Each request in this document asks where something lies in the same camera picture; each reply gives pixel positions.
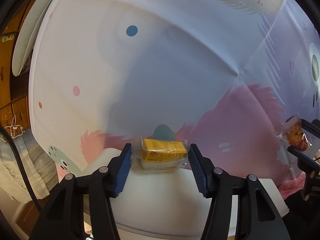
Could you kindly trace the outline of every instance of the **pink paint pattern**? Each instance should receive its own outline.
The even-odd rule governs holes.
[[[62,179],[64,178],[64,176],[66,176],[68,174],[67,171],[65,171],[64,169],[62,169],[60,167],[59,164],[56,163],[56,168],[57,168],[57,175],[58,175],[58,180],[59,182],[62,181]]]
[[[74,86],[72,92],[76,97],[78,97],[80,95],[80,88],[78,86]]]
[[[272,129],[283,121],[283,113],[272,88],[243,85],[230,89],[197,124],[186,123],[175,134],[179,140],[196,139],[201,153],[232,175],[246,177],[252,173],[259,178],[271,178],[279,185],[289,167],[277,158],[281,143]],[[81,137],[81,149],[91,163],[103,149],[121,150],[131,140],[86,131]]]

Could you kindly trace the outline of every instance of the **pink dot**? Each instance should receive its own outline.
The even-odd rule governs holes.
[[[78,97],[80,95],[80,88],[78,86],[74,86],[72,92],[76,97]]]

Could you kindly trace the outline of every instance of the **yellow snack package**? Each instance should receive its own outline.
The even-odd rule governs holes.
[[[186,165],[189,144],[183,141],[136,138],[132,142],[132,168],[141,172],[172,171]]]

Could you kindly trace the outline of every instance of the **plastic wrapper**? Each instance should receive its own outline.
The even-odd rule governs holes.
[[[187,164],[190,142],[138,137],[132,141],[131,163],[138,172],[174,171]]]
[[[298,115],[291,116],[284,123],[275,127],[274,134],[301,152],[306,151],[311,146],[303,132],[301,119]]]

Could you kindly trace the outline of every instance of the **string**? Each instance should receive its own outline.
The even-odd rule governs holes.
[[[23,127],[21,125],[19,125],[19,124],[16,124],[16,121],[17,121],[17,118],[16,118],[16,115],[14,115],[14,117],[12,119],[12,122],[11,122],[11,125],[5,127],[5,129],[6,128],[10,128],[10,136],[11,136],[12,139],[17,138],[18,136],[21,136],[24,133],[24,131],[22,130]],[[18,127],[20,127],[21,134],[15,135],[15,131],[18,129]]]

